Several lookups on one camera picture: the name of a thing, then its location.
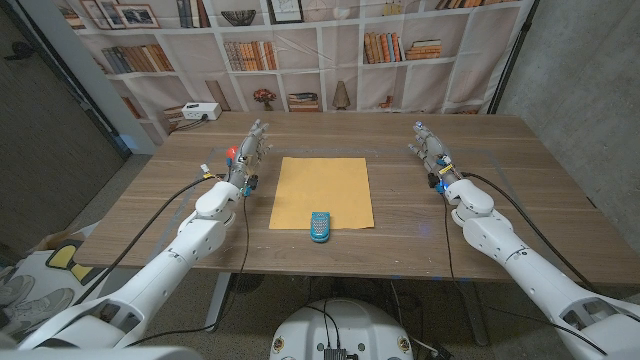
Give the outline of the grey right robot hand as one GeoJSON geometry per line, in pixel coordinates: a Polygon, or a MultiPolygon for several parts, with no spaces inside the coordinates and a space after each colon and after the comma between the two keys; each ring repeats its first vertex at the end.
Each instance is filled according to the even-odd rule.
{"type": "Polygon", "coordinates": [[[462,178],[455,168],[451,152],[422,122],[417,121],[413,130],[415,144],[409,144],[408,147],[423,162],[429,187],[444,193],[450,185],[462,178]]]}

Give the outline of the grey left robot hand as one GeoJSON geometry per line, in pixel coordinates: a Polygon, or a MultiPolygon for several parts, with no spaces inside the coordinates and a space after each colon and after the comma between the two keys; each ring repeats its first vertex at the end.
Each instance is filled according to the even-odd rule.
{"type": "Polygon", "coordinates": [[[257,119],[251,126],[248,135],[239,145],[226,181],[242,188],[250,176],[257,173],[258,166],[272,146],[266,145],[268,123],[257,119]]]}

